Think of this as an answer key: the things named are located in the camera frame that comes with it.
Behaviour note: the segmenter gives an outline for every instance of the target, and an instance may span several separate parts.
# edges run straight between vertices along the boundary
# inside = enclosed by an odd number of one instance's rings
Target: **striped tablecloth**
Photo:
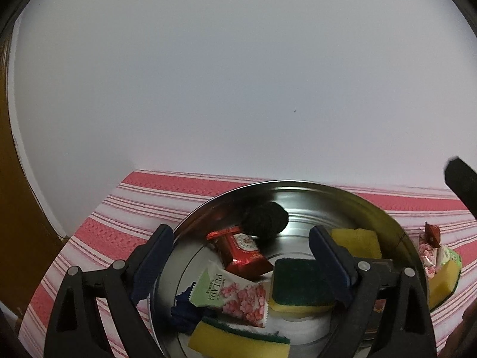
[[[78,228],[38,286],[20,329],[20,341],[33,357],[42,357],[45,333],[66,270],[108,267],[126,259],[165,223],[175,228],[192,210],[225,191],[265,179],[137,170],[116,187]],[[462,313],[477,294],[477,223],[459,199],[446,189],[416,187],[338,186],[379,206],[410,236],[423,231],[424,222],[441,227],[442,243],[457,250],[463,270],[456,293],[432,313],[437,347],[460,323]],[[138,305],[150,327],[146,300]],[[99,299],[106,333],[117,357],[127,357],[115,331],[106,300]]]

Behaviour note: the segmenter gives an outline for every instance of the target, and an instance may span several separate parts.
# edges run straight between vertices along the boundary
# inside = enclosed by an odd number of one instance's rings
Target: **silver screw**
[[[68,269],[68,274],[70,276],[74,276],[75,274],[77,274],[78,272],[80,271],[80,268],[78,268],[77,266],[72,266]]]
[[[371,269],[371,265],[366,261],[359,261],[358,268],[361,269],[362,271],[368,271]]]
[[[413,268],[405,268],[404,269],[404,274],[406,276],[409,276],[409,277],[414,277],[414,275],[416,274],[416,272],[414,271]]]
[[[124,260],[116,260],[113,262],[113,269],[120,270],[123,269],[125,265],[126,262]]]

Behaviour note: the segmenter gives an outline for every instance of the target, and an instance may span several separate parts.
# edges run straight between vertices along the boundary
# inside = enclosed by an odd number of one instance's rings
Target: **blue crumpled wrapper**
[[[170,324],[177,332],[192,335],[203,317],[216,317],[216,312],[206,307],[196,307],[189,301],[195,283],[176,296],[176,305],[171,307]]]

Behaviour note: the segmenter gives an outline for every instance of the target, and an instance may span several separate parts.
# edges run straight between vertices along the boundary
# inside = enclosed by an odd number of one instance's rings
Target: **white label on red wrapper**
[[[257,251],[258,247],[253,238],[247,234],[234,234],[234,240],[238,247],[244,251]]]

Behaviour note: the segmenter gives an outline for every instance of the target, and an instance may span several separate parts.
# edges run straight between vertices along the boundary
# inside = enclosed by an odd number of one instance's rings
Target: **blue gripper pad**
[[[348,308],[353,300],[351,289],[358,279],[354,258],[346,248],[336,244],[323,226],[309,231],[308,244],[335,299]]]
[[[126,279],[130,284],[129,298],[137,305],[147,298],[161,275],[174,246],[174,232],[160,225],[144,245],[138,246],[127,259]]]

